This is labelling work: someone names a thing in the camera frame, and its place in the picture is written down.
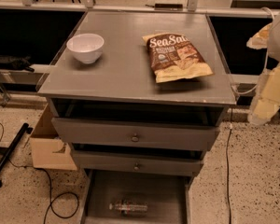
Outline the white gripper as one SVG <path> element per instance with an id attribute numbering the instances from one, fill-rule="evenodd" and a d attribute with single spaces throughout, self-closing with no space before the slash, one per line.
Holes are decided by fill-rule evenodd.
<path id="1" fill-rule="evenodd" d="M 266 49 L 271 58 L 280 62 L 280 13 L 272 24 L 267 24 L 248 39 L 251 49 Z M 273 69 L 266 69 L 260 76 L 256 94 L 252 99 L 247 116 L 254 125 L 269 122 L 280 109 L 280 63 Z"/>

